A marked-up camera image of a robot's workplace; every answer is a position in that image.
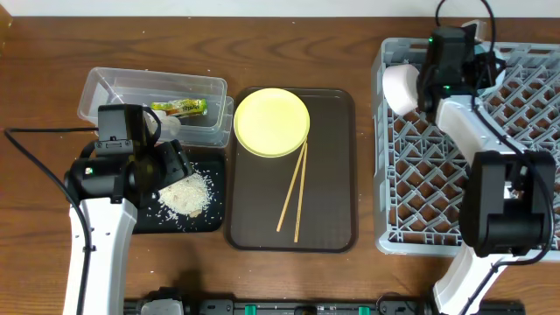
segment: rice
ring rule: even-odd
[[[159,191],[159,203],[169,208],[169,220],[177,220],[178,215],[195,217],[207,210],[214,194],[210,190],[212,180],[196,171],[173,185]]]

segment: wood grain surface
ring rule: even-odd
[[[93,67],[221,77],[232,96],[251,86],[344,89],[356,103],[357,122],[360,235],[352,250],[241,252],[226,243],[223,229],[135,235],[126,296],[170,285],[195,297],[419,296],[451,260],[384,255],[375,247],[370,67],[385,38],[425,38],[432,28],[432,18],[16,17],[0,58],[0,127],[88,126],[76,111]],[[498,21],[499,41],[558,43],[559,30],[558,19]],[[95,135],[17,137],[62,177]],[[68,204],[3,136],[0,148],[0,313],[61,313],[70,258]],[[508,269],[487,298],[520,299],[529,314],[557,313],[558,268],[539,263]]]

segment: clear plastic container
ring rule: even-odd
[[[206,99],[208,113],[181,119],[178,134],[162,130],[161,141],[178,139],[183,145],[223,148],[231,133],[234,101],[226,97],[221,78],[96,67],[87,76],[78,117],[97,125],[97,109],[105,104],[137,104]]]

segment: plastic dish rack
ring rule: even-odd
[[[386,254],[455,256],[462,242],[459,209],[467,163],[455,143],[420,112],[394,114],[383,97],[387,67],[418,69],[427,39],[388,38],[371,69],[375,127],[374,234]],[[506,79],[484,97],[490,115],[515,140],[550,151],[560,166],[560,45],[496,43]],[[560,207],[560,169],[554,208]],[[560,261],[560,233],[546,260]],[[537,253],[532,250],[529,256]]]

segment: chopsticks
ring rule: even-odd
[[[299,238],[299,222],[301,219],[301,206],[304,197],[305,165],[307,163],[307,140],[305,140],[304,144],[301,146],[301,151],[299,152],[299,157],[297,158],[296,169],[294,170],[294,174],[291,177],[290,188],[288,188],[288,194],[286,195],[286,200],[283,203],[282,214],[280,214],[280,221],[278,222],[278,227],[276,228],[276,231],[280,232],[282,223],[284,223],[284,216],[286,215],[286,210],[288,209],[288,204],[290,203],[291,191],[293,190],[294,184],[296,183],[296,178],[298,177],[299,166],[301,164],[302,158],[304,162],[303,162],[302,172],[301,172],[301,183],[299,185],[299,199],[297,201],[297,220],[296,220],[296,233],[294,235],[294,242],[298,242],[298,238]]]

